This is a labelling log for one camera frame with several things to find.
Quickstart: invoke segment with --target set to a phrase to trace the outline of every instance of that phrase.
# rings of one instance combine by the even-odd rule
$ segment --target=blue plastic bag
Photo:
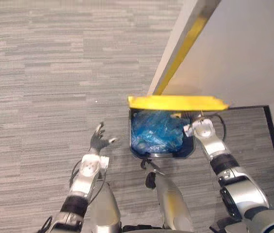
[[[132,148],[140,154],[179,151],[188,120],[172,118],[171,114],[151,110],[136,113],[132,119]]]

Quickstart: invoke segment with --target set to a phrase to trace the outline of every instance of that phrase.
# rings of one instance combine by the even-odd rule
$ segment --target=yellow stripe
[[[192,45],[196,41],[197,37],[201,33],[202,29],[206,25],[207,21],[208,21],[208,18],[203,17],[202,15],[198,16],[191,30],[187,33],[184,43],[180,47],[174,61],[172,62],[170,69],[167,71],[165,77],[163,78],[157,90],[154,91],[154,95],[161,95],[163,93],[165,87],[167,86],[167,84],[169,83],[169,81],[171,80],[171,78],[173,77],[177,69],[179,68],[180,64],[183,62],[187,53],[189,52]]]
[[[130,108],[151,110],[220,111],[229,107],[213,96],[129,96],[128,102]]]

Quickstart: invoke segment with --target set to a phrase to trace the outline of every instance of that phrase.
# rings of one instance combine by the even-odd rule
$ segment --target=gray carpet
[[[65,199],[100,121],[120,140],[107,181],[125,224],[161,226],[154,191],[128,149],[129,94],[143,95],[181,1],[0,1],[0,232],[35,232]],[[227,145],[274,205],[274,151],[262,108],[222,113]],[[221,126],[216,124],[219,134]],[[201,150],[161,160],[198,232],[227,216]],[[83,232],[88,232],[90,210]]]

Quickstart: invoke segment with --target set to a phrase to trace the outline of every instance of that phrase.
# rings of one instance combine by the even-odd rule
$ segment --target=black cable
[[[225,122],[224,122],[223,118],[221,117],[221,115],[215,113],[215,114],[212,114],[212,115],[208,115],[207,117],[209,117],[209,118],[218,117],[220,119],[220,122],[221,122],[221,124],[223,126],[223,138],[222,138],[222,141],[224,142],[225,138],[226,138],[226,126],[225,126]]]
[[[71,188],[72,184],[73,184],[73,179],[75,178],[75,176],[79,173],[79,169],[77,169],[75,172],[75,168],[78,166],[78,164],[82,161],[82,159],[80,159],[73,167],[72,172],[71,172],[71,176],[70,176],[70,180],[69,180],[69,188]]]
[[[95,198],[98,196],[98,194],[100,193],[100,191],[103,189],[103,185],[104,185],[104,183],[106,181],[106,176],[107,176],[106,174],[107,174],[107,170],[105,170],[105,172],[104,172],[104,178],[103,178],[102,185],[100,186],[100,188],[99,188],[98,192],[96,193],[96,195],[90,200],[90,202],[88,203],[88,205],[90,205],[95,200]]]
[[[53,220],[53,217],[49,216],[49,218],[45,221],[41,229],[38,230],[36,233],[45,233],[50,228],[52,220]]]

